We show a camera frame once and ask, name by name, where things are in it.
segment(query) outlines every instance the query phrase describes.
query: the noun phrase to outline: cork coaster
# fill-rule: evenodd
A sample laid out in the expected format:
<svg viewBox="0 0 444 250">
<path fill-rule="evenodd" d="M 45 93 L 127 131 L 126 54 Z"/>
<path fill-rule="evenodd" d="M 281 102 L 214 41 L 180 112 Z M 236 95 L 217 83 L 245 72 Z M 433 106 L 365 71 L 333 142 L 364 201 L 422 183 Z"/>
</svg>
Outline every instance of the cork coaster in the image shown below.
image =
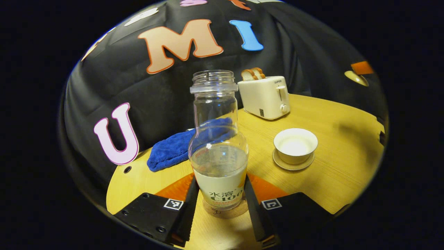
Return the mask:
<svg viewBox="0 0 444 250">
<path fill-rule="evenodd" d="M 208 203 L 204 199 L 202 199 L 202 203 L 203 208 L 208 214 L 222 219 L 231 219 L 237 217 L 244 214 L 248 210 L 247 199 L 245 196 L 242 196 L 241 203 L 239 203 L 238 206 L 230 210 L 216 210 L 210 207 L 210 205 L 208 205 Z"/>
</svg>

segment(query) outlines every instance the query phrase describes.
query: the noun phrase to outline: glass bottle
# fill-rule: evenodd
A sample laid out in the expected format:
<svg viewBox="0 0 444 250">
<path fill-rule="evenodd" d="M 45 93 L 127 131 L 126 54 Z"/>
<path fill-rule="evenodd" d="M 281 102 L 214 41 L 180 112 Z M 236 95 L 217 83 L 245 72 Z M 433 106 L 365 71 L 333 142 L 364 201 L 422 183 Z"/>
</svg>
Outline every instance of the glass bottle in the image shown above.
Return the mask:
<svg viewBox="0 0 444 250">
<path fill-rule="evenodd" d="M 196 132 L 188 157 L 204 200 L 216 210 L 239 205 L 244 189 L 248 145 L 238 129 L 238 86 L 228 70 L 193 75 Z"/>
</svg>

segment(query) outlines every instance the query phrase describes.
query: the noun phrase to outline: blue letter i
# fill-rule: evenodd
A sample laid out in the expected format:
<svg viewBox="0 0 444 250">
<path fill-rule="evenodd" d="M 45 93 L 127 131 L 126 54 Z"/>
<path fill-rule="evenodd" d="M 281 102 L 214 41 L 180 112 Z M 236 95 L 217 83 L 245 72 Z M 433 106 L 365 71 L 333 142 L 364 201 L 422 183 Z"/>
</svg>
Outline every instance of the blue letter i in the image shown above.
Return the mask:
<svg viewBox="0 0 444 250">
<path fill-rule="evenodd" d="M 256 36 L 253 33 L 253 30 L 251 29 L 251 23 L 247 21 L 231 20 L 230 24 L 238 28 L 238 31 L 242 36 L 242 40 L 244 40 L 244 44 L 242 44 L 242 48 L 244 50 L 257 51 L 264 49 L 264 46 L 258 42 Z"/>
</svg>

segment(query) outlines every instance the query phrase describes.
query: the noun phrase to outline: orange letter m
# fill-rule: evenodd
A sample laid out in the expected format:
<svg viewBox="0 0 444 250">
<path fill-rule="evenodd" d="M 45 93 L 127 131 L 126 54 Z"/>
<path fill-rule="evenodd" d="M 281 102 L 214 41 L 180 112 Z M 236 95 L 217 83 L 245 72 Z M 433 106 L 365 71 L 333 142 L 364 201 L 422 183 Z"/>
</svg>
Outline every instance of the orange letter m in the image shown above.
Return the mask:
<svg viewBox="0 0 444 250">
<path fill-rule="evenodd" d="M 216 43 L 210 30 L 210 23 L 211 21 L 207 19 L 191 20 L 186 23 L 182 34 L 163 26 L 140 34 L 138 38 L 145 39 L 151 62 L 147 72 L 156 74 L 173 66 L 174 59 L 167 57 L 164 49 L 168 49 L 182 61 L 188 60 L 193 41 L 196 47 L 193 52 L 195 57 L 214 56 L 222 53 L 223 48 Z"/>
</svg>

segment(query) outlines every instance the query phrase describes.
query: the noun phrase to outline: black fabric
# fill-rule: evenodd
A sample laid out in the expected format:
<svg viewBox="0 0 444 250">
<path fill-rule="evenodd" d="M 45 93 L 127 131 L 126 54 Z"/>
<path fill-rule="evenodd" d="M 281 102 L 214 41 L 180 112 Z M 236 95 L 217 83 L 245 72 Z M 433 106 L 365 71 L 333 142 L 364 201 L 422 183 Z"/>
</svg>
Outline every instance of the black fabric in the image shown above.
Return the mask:
<svg viewBox="0 0 444 250">
<path fill-rule="evenodd" d="M 111 215 L 106 210 L 106 187 L 108 187 L 109 182 L 98 176 L 95 169 L 90 166 L 86 159 L 73 149 L 67 137 L 63 119 L 64 98 L 65 94 L 63 93 L 58 111 L 57 139 L 68 173 L 74 180 L 77 188 L 89 201 L 101 212 Z"/>
<path fill-rule="evenodd" d="M 139 150 L 194 127 L 190 94 L 192 74 L 202 70 L 226 69 L 240 81 L 244 69 L 260 67 L 267 76 L 284 76 L 290 93 L 337 101 L 383 116 L 386 112 L 378 79 L 368 77 L 370 86 L 361 86 L 346 78 L 350 64 L 363 58 L 336 32 L 295 7 L 279 2 L 254 4 L 251 11 L 236 7 L 230 1 L 208 1 L 207 4 L 181 7 L 177 1 L 164 1 L 140 12 L 158 7 L 159 12 L 124 26 L 131 17 L 117 25 L 97 47 L 73 69 L 64 100 L 64 122 L 73 149 L 88 162 L 103 190 L 116 166 L 108 160 L 94 125 L 108 117 L 108 130 L 118 150 L 125 148 L 124 138 L 112 111 L 124 102 L 130 103 L 128 116 L 139 141 Z M 185 24 L 194 19 L 211 20 L 210 29 L 224 52 L 196 58 L 191 46 L 190 57 L 157 74 L 148 74 L 150 65 L 147 45 L 137 36 L 149 29 L 165 26 L 182 33 Z M 241 48 L 242 38 L 230 20 L 252 24 L 261 51 Z M 238 107 L 242 108 L 239 92 Z"/>
<path fill-rule="evenodd" d="M 387 117 L 386 100 L 376 74 L 364 76 L 368 87 L 344 75 L 352 70 L 351 64 L 366 60 L 346 39 L 294 6 L 262 3 L 262 7 L 289 35 L 311 96 L 350 105 L 382 119 Z"/>
</svg>

